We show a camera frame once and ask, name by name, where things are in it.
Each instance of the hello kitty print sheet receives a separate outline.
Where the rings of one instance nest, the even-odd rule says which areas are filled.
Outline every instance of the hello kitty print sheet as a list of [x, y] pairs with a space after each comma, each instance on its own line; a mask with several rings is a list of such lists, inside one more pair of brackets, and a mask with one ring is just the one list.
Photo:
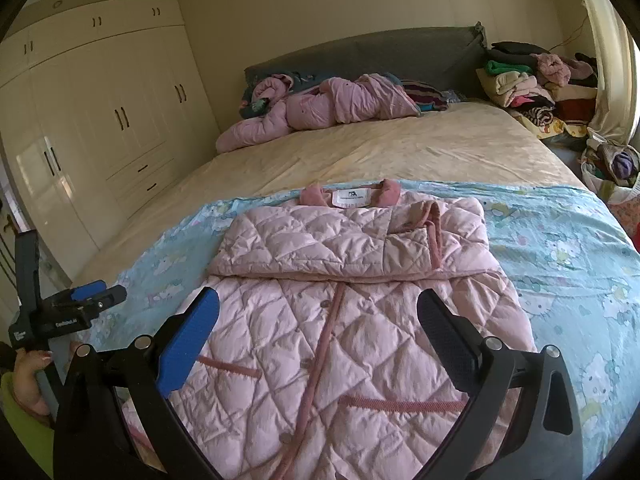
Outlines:
[[[476, 197], [490, 249], [518, 290], [538, 348], [567, 362], [584, 440], [584, 477], [601, 462], [640, 401], [640, 256], [605, 205], [572, 187], [505, 187], [401, 180], [403, 189]], [[350, 182], [333, 187], [357, 187]], [[153, 334], [203, 280], [232, 219], [297, 191], [203, 206], [166, 231], [117, 283], [127, 301], [103, 313], [82, 339], [121, 348]]]

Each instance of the clothing label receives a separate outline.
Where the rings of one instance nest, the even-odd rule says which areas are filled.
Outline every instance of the clothing label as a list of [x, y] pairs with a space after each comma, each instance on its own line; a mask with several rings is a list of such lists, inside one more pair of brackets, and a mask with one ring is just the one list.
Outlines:
[[364, 207], [371, 203], [371, 189], [369, 187], [337, 189], [332, 194], [332, 202], [342, 209]]

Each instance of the white wardrobe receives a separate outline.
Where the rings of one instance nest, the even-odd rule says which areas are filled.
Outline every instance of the white wardrobe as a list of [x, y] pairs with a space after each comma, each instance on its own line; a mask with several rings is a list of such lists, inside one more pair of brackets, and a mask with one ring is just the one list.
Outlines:
[[17, 191], [73, 278], [137, 210], [214, 156], [218, 127], [177, 0], [109, 0], [0, 43]]

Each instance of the headboard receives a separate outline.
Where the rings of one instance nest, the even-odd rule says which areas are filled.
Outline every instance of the headboard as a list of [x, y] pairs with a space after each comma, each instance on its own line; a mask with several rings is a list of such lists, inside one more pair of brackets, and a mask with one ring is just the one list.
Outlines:
[[486, 61], [486, 37], [474, 27], [400, 28], [328, 41], [244, 69], [248, 84], [283, 70], [332, 74], [354, 80], [364, 73], [391, 72], [438, 90], [486, 98], [476, 68]]

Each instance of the bed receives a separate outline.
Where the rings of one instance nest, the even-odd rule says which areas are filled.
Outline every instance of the bed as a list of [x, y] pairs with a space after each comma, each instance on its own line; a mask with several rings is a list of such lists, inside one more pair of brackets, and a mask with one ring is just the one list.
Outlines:
[[[347, 38], [246, 71], [334, 66], [339, 75], [392, 72], [472, 100], [420, 118], [297, 132], [214, 158], [131, 219], [76, 282], [123, 284], [127, 301], [82, 339], [98, 349], [153, 333], [203, 280], [238, 213], [276, 205], [313, 182], [336, 187], [400, 180], [443, 198], [473, 196], [490, 249], [516, 286], [536, 345], [557, 344], [577, 395], [584, 477], [603, 460], [640, 400], [640, 257], [606, 207], [535, 136], [479, 99], [473, 69], [484, 31], [409, 29]], [[420, 63], [425, 52], [430, 62]]]

